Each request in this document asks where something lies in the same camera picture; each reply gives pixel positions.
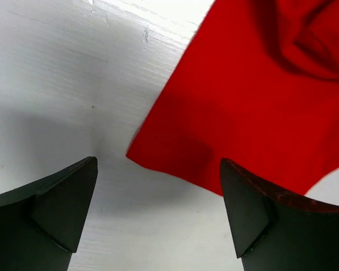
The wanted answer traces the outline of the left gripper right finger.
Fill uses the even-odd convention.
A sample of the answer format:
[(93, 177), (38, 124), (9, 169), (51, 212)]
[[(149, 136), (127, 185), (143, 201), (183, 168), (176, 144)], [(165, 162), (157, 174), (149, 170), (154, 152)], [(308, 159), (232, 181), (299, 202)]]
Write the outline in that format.
[(229, 159), (220, 182), (236, 256), (248, 271), (339, 271), (339, 206), (262, 179)]

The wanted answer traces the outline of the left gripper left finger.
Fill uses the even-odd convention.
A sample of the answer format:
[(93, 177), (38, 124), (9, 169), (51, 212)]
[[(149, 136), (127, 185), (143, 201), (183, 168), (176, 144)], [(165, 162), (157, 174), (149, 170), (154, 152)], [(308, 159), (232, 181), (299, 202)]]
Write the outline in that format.
[(98, 176), (89, 156), (0, 194), (0, 271), (67, 270)]

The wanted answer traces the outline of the red t shirt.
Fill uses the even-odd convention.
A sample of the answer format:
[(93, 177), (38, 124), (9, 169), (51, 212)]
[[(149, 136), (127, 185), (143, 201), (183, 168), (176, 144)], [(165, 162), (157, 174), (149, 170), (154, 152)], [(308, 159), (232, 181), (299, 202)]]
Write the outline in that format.
[(227, 158), (305, 194), (339, 168), (339, 1), (216, 0), (127, 157), (217, 194)]

